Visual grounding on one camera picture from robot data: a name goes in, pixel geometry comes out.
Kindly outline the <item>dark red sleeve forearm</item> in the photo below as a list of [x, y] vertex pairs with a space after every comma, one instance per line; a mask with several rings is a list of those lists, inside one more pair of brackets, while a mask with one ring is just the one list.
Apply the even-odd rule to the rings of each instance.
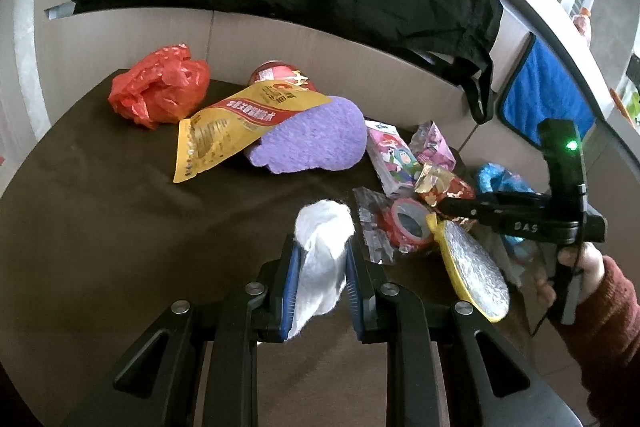
[[639, 424], [639, 303], [634, 284], [603, 258], [596, 291], [556, 330], [582, 371], [588, 407], [602, 426]]

